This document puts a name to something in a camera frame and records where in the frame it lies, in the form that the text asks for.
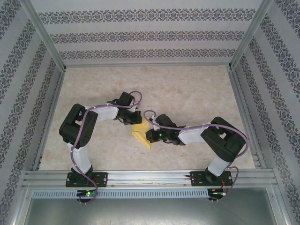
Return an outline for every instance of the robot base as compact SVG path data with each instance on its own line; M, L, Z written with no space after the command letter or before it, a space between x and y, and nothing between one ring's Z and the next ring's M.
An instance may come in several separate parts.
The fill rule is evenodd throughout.
M107 184L107 175L106 172L93 172L91 169L86 173L88 177L90 177L99 188L105 188ZM84 187L94 187L94 185L89 182L85 177L81 174L77 173L74 169L72 172L67 174L67 181L66 181L67 188L84 188Z
M224 171L221 176L214 176L213 181L207 180L207 171L192 171L190 173L191 184L197 186L228 186L233 184L233 179L230 171Z

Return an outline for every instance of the metal plate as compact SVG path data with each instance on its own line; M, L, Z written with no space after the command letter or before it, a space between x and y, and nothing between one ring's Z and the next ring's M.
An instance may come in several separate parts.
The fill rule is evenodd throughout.
M75 199L76 190L35 190L34 199ZM99 189L96 198L99 199L147 199L147 198L209 198L208 190L204 188L190 189L137 189L111 190Z
M106 172L93 172L92 180L97 184L99 188L105 188L107 185L107 175ZM88 185L82 185L78 181L74 180L74 174L69 172L67 174L66 187L68 188L92 188L94 185L90 182Z
M204 171L192 171L190 173L190 178L192 182L193 187L198 186L231 186L233 184L233 179L231 176L230 171L224 171L221 176L216 177L216 182L214 184L211 184L208 180L205 178L205 172Z

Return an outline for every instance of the yellow object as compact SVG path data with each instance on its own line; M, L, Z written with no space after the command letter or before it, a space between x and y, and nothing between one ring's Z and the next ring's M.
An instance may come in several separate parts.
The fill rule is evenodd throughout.
M149 130L149 122L143 118L142 123L134 124L131 128L132 135L142 142L148 149L151 149L150 141L146 138L146 132Z

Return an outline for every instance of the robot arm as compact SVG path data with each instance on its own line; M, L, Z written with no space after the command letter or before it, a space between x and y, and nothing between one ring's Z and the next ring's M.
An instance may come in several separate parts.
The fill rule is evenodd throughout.
M176 124L165 114L156 117L155 122L164 127L177 128ZM221 117L215 117L211 124L224 125L236 129ZM235 160L246 143L239 134L220 127L201 127L181 131L165 128L151 129L146 133L146 137L151 143L163 140L165 143L173 143L174 145L206 142L216 153L215 158L205 171L206 179L210 183L213 183L215 178L219 177L228 165Z
M115 99L108 103L116 106L130 106L133 105L134 100L135 99L132 95L123 92L119 99ZM75 104L60 127L59 133L62 136L63 141L67 143L70 150L76 141L80 129L79 122L82 121L83 115L88 108L89 107L84 107L80 104ZM73 149L74 161L84 174L89 175L92 173L92 165L89 160L87 143L90 141L95 124L109 119L120 120L125 125L139 124L142 122L141 112L136 111L135 109L135 106L130 109L106 106L95 108L88 112L79 142ZM73 166L72 172L76 174L76 176L82 177L79 175L79 171L76 166Z

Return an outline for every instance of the beige floor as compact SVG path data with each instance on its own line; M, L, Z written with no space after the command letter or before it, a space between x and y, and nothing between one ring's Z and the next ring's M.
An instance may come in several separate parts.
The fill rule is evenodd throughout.
M178 126L199 125L221 116L244 131L225 66L68 68L40 170L72 167L59 127L73 104L103 104L132 90L143 94L142 112L166 113ZM95 170L205 169L215 156L206 143L157 142L149 150L131 135L129 125L113 120L96 124L88 147ZM254 168L250 151L234 165Z

